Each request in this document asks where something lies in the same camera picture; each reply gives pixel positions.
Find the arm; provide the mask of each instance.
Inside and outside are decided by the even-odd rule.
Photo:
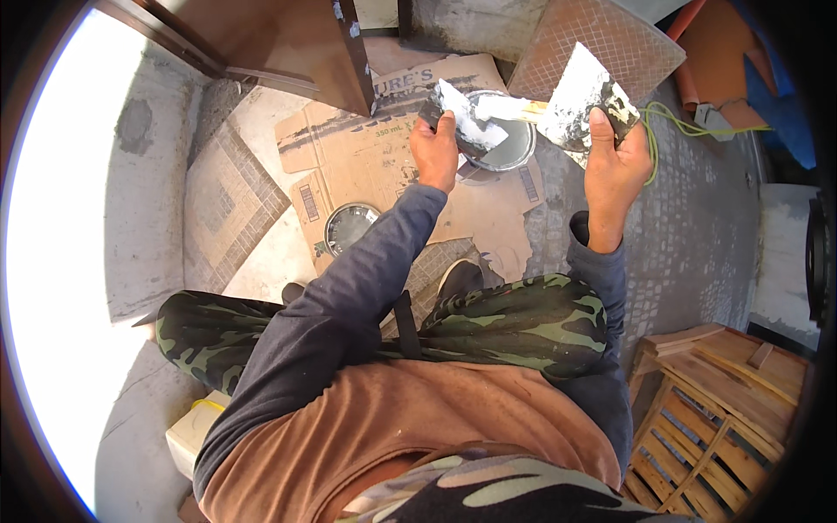
[[[200,500],[212,474],[253,428],[303,408],[345,365],[369,361],[381,321],[401,295],[453,189],[455,120],[437,133],[419,120],[410,145],[419,169],[409,187],[363,237],[335,259],[303,295],[277,313],[256,343],[229,406],[209,429],[195,463]]]
[[[648,177],[651,162],[642,126],[614,149],[614,132],[598,109],[590,113],[593,147],[584,173],[589,213],[570,220],[570,276],[587,282],[608,313],[602,359],[583,377],[555,382],[602,429],[614,446],[624,476],[630,460],[633,419],[628,385],[619,366],[624,333],[625,262],[622,232],[628,210]]]

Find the brown t-shirt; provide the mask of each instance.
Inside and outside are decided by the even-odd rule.
[[[322,396],[255,428],[200,505],[215,523],[334,521],[356,495],[424,455],[475,441],[517,445],[619,487],[607,437],[540,372],[397,360],[346,367]]]

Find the hand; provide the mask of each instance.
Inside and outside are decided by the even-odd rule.
[[[614,129],[598,107],[590,111],[590,156],[584,194],[590,208],[588,248],[612,253],[622,242],[628,209],[651,172],[645,129],[639,122],[614,147]]]
[[[444,112],[436,126],[436,132],[430,124],[419,118],[413,132],[410,133],[410,150],[418,167],[418,183],[436,187],[445,194],[450,194],[456,184],[456,168],[459,149],[456,146],[456,119],[454,112]]]

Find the open paint can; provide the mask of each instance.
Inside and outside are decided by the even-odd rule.
[[[476,105],[482,95],[508,96],[497,90],[477,90],[465,96]],[[468,162],[493,172],[511,171],[528,162],[529,157],[535,152],[535,126],[525,121],[496,118],[492,118],[491,121],[509,133],[509,137],[479,160],[464,155]]]

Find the dark long-sleeve shirt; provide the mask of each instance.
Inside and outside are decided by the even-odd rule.
[[[438,189],[413,186],[305,293],[282,310],[253,349],[229,406],[209,429],[195,464],[200,499],[213,473],[253,428],[320,396],[335,373],[369,362],[381,343],[379,322],[401,295],[410,266],[447,203]],[[592,371],[553,383],[602,429],[624,473],[633,432],[628,391],[619,368],[625,281],[622,246],[611,254],[587,249],[587,216],[570,223],[570,275],[596,290],[608,313],[607,345]]]

